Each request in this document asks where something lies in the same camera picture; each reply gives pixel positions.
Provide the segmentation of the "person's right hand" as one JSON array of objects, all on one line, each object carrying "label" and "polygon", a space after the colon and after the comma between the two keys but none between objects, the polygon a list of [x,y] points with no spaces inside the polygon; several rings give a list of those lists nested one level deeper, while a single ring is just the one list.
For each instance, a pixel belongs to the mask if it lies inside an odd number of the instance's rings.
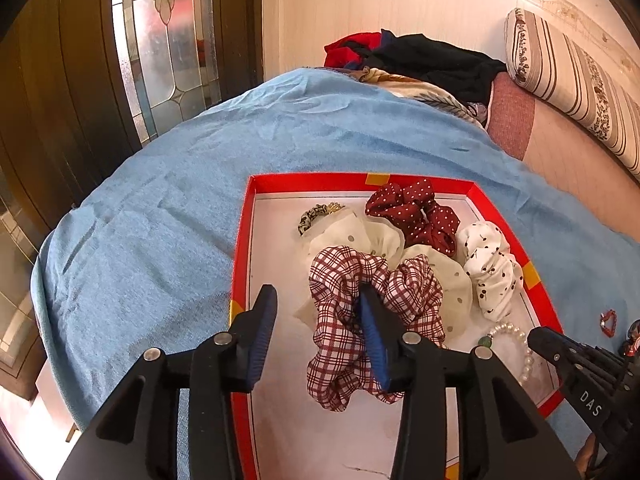
[{"label": "person's right hand", "polygon": [[607,461],[597,436],[590,434],[576,455],[575,466],[582,480],[596,480],[604,475]]}]

